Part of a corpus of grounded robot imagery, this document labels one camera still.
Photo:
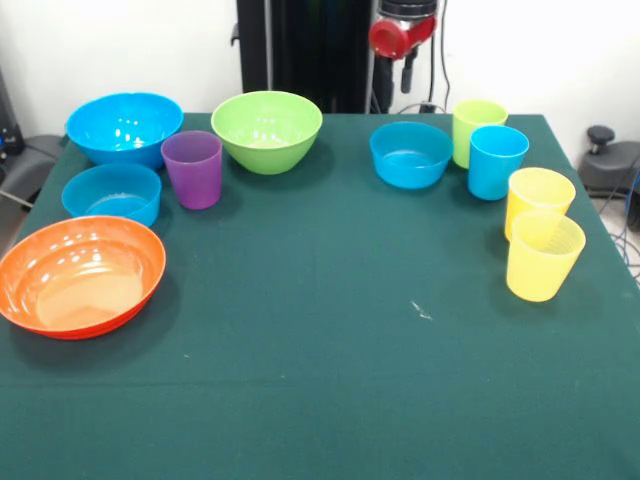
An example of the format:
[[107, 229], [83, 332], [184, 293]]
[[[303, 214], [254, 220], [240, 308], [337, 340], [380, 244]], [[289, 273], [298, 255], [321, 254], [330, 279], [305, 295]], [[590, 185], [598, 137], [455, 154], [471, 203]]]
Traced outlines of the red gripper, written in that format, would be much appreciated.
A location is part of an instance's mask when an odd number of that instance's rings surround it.
[[412, 88], [414, 48], [426, 42], [434, 33], [437, 20], [429, 16], [416, 21], [381, 17], [369, 31], [369, 44], [378, 55], [389, 59], [405, 57], [401, 77], [401, 92], [409, 94]]

